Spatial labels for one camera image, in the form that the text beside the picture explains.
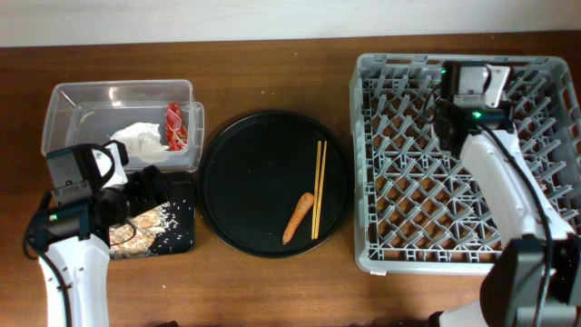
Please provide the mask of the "white paper napkin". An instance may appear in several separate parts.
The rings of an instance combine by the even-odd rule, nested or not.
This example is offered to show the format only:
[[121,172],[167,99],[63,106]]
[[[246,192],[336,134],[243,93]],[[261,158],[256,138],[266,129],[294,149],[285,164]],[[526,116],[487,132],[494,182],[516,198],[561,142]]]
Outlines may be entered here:
[[110,139],[123,143],[131,158],[150,164],[165,159],[169,151],[169,146],[162,143],[159,124],[131,124],[115,132]]

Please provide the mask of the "red snack wrapper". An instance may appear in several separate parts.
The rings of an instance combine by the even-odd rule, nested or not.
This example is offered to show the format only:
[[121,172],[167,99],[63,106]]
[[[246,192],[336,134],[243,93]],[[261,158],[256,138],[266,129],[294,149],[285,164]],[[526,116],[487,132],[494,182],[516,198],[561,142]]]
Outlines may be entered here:
[[171,151],[183,150],[188,141],[188,131],[182,119],[182,110],[177,102],[169,103],[166,110],[165,135]]

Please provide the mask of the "orange carrot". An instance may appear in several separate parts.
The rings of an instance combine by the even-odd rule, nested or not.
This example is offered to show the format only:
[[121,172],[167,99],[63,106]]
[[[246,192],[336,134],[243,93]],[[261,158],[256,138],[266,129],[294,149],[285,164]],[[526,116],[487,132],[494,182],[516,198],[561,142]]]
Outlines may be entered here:
[[298,229],[301,221],[314,204],[314,195],[312,193],[304,193],[298,200],[294,212],[291,215],[289,222],[285,228],[282,236],[282,243],[287,244],[291,241],[293,235]]

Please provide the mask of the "wooden chopstick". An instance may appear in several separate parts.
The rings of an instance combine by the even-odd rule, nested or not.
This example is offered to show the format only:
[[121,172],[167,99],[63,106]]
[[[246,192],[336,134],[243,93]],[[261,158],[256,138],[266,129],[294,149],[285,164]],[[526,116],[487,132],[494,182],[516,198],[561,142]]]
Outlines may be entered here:
[[316,227],[315,227],[315,240],[319,238],[320,233],[320,212],[322,206],[322,195],[324,187],[325,178],[325,168],[326,168],[326,155],[328,143],[326,141],[321,141],[321,157],[320,157],[320,181],[319,181],[319,192],[318,192],[318,203],[317,203],[317,216],[316,216]]
[[318,192],[319,192],[319,181],[320,181],[320,157],[321,157],[321,141],[317,143],[317,160],[315,169],[315,183],[314,183],[314,202],[312,205],[312,224],[311,224],[311,239],[315,239],[315,227],[316,227],[316,216],[317,216],[317,203],[318,203]]

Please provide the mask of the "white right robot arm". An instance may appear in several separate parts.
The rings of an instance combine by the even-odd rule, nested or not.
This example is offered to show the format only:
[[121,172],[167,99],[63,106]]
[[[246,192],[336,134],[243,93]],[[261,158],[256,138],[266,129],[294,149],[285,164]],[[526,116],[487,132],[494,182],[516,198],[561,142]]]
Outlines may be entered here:
[[521,153],[508,65],[446,61],[432,133],[476,180],[503,251],[478,300],[434,312],[430,326],[577,326],[580,237],[543,193]]

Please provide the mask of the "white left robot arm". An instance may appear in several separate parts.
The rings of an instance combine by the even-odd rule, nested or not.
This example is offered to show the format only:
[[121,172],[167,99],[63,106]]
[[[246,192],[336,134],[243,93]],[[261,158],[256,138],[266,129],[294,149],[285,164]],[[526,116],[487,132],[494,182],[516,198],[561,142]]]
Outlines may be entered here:
[[46,155],[53,189],[26,227],[23,250],[44,275],[50,326],[106,326],[110,230],[168,202],[166,176],[124,171],[124,144],[78,144]]

